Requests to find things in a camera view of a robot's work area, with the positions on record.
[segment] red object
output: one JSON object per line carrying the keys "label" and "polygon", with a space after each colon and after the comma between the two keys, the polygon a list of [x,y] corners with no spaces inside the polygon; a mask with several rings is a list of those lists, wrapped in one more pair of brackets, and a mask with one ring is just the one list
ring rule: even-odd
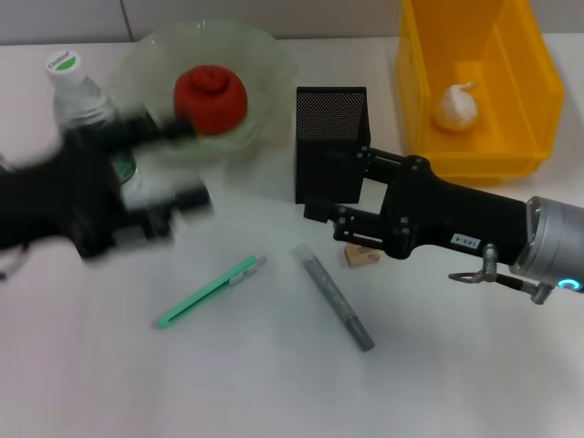
{"label": "red object", "polygon": [[242,81],[227,68],[199,66],[183,73],[174,86],[174,113],[188,117],[208,135],[235,128],[247,113]]}

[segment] yellow basket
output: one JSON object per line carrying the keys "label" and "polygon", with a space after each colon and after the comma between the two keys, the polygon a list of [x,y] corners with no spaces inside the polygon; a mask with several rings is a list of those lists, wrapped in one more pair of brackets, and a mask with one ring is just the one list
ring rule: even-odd
{"label": "yellow basket", "polygon": [[[564,89],[528,0],[402,0],[396,59],[408,142],[443,178],[526,175],[551,155]],[[448,87],[477,82],[479,116],[440,128],[433,108]]]}

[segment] white wall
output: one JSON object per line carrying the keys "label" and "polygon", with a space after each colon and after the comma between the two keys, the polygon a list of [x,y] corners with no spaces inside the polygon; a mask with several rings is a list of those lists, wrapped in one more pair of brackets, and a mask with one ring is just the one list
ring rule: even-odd
{"label": "white wall", "polygon": [[200,18],[243,20],[276,37],[376,37],[399,31],[399,0],[124,0],[124,4],[137,38],[164,25]]}
{"label": "white wall", "polygon": [[[399,32],[400,0],[0,0],[0,44],[128,41],[120,1],[136,38],[200,18],[243,20],[277,37]],[[542,32],[584,32],[584,0],[531,3]]]}
{"label": "white wall", "polygon": [[119,0],[0,0],[0,44],[129,40]]}

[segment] black pencil cup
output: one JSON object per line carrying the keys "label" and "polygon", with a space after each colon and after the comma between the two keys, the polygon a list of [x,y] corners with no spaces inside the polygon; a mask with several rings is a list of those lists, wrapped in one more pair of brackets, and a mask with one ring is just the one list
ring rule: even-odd
{"label": "black pencil cup", "polygon": [[365,87],[298,87],[296,203],[358,203],[371,143]]}

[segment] small cork block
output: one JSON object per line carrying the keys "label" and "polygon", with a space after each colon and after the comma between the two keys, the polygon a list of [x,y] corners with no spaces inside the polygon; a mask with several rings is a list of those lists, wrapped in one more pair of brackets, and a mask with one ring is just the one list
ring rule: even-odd
{"label": "small cork block", "polygon": [[366,246],[347,244],[345,246],[345,257],[349,262],[349,267],[361,267],[379,263],[381,260],[381,250],[372,249]]}

